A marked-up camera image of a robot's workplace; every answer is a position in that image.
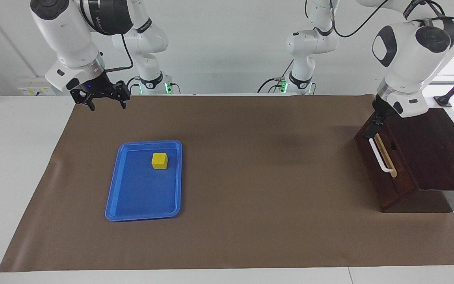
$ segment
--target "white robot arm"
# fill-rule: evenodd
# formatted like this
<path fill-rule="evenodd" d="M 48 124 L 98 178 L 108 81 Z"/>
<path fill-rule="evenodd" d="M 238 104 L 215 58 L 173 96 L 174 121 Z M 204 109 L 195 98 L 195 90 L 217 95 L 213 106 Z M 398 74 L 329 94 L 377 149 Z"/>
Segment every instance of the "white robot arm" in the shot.
<path fill-rule="evenodd" d="M 407 22 L 383 27 L 372 51 L 387 68 L 373 102 L 374 114 L 365 133 L 373 138 L 389 115 L 412 117 L 428 111 L 423 84 L 443 62 L 454 44 L 454 21 L 443 9 L 427 0 L 357 0 L 367 7 L 400 12 Z M 440 27 L 434 21 L 442 22 Z"/>
<path fill-rule="evenodd" d="M 357 0 L 360 5 L 392 9 L 406 22 L 383 27 L 377 34 L 372 51 L 387 68 L 376 100 L 375 113 L 366 137 L 372 138 L 389 115 L 411 117 L 428 111 L 422 95 L 424 82 L 443 62 L 454 44 L 454 17 L 445 16 L 438 4 L 430 0 Z M 312 0 L 308 11 L 313 30 L 299 31 L 287 39 L 287 50 L 294 56 L 294 66 L 285 77 L 287 92 L 307 93 L 313 72 L 312 54 L 337 48 L 339 34 L 335 28 L 335 10 L 339 0 Z M 442 22 L 442 28 L 434 21 Z"/>
<path fill-rule="evenodd" d="M 131 54 L 137 57 L 141 79 L 157 79 L 158 63 L 149 53 L 166 50 L 167 38 L 152 25 L 140 0 L 31 0 L 30 5 L 34 21 L 58 56 L 45 77 L 59 90 L 70 92 L 77 104 L 88 105 L 93 111 L 92 99 L 110 97 L 125 108 L 130 99 L 126 84 L 112 84 L 107 73 L 132 68 L 133 60 L 130 67 L 105 69 L 91 32 L 121 34 L 121 50 L 127 49 L 130 58 Z M 130 35 L 127 45 L 124 34 Z M 120 50 L 119 42 L 114 43 Z M 139 54 L 148 55 L 148 60 Z"/>
<path fill-rule="evenodd" d="M 160 70 L 159 62 L 152 53 L 167 49 L 168 39 L 164 31 L 153 24 L 141 0 L 132 0 L 134 14 L 137 19 L 144 19 L 142 25 L 135 24 L 125 34 L 128 52 L 134 59 L 138 70 L 140 88 L 146 95 L 172 93 L 171 77 Z M 113 45 L 120 52 L 126 52 L 120 37 L 113 37 Z"/>
<path fill-rule="evenodd" d="M 313 0 L 308 10 L 314 29 L 298 31 L 287 38 L 287 50 L 294 57 L 292 70 L 285 76 L 287 92 L 307 93 L 316 66 L 310 56 L 337 48 L 339 36 L 333 33 L 331 9 L 335 11 L 338 5 L 339 0 Z"/>

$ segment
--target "wooden box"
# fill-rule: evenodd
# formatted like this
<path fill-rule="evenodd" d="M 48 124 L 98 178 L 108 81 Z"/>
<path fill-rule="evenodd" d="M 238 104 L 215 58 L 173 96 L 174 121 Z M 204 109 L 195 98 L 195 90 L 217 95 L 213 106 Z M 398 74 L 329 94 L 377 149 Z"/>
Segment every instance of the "wooden box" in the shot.
<path fill-rule="evenodd" d="M 382 171 L 363 135 L 355 136 L 382 212 L 448 213 L 454 210 L 454 123 L 445 110 L 391 116 L 380 137 L 397 176 Z"/>

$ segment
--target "yellow cube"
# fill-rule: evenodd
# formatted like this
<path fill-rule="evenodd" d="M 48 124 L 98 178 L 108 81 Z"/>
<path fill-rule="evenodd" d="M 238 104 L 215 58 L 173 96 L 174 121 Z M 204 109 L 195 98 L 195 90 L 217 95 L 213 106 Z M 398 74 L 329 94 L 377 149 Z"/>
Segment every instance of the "yellow cube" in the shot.
<path fill-rule="evenodd" d="M 153 153 L 152 165 L 153 165 L 153 168 L 156 170 L 167 169 L 167 154 L 166 153 Z"/>

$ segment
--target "white table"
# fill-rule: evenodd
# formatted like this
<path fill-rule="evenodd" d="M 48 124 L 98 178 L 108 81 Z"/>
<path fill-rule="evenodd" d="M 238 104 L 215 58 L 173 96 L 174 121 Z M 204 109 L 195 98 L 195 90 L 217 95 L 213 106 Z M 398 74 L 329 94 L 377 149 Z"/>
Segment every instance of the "white table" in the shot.
<path fill-rule="evenodd" d="M 0 262 L 73 106 L 70 97 L 0 97 Z M 448 284 L 454 266 L 0 273 L 0 283 L 44 282 Z"/>

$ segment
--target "plastic tray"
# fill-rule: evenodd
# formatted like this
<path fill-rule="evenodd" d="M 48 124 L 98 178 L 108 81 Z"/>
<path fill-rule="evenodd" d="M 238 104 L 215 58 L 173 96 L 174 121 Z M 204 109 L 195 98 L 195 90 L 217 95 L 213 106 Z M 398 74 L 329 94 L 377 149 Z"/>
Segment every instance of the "plastic tray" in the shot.
<path fill-rule="evenodd" d="M 155 170 L 153 153 L 166 153 Z M 182 198 L 182 144 L 176 140 L 123 144 L 117 155 L 105 216 L 109 221 L 171 218 Z"/>

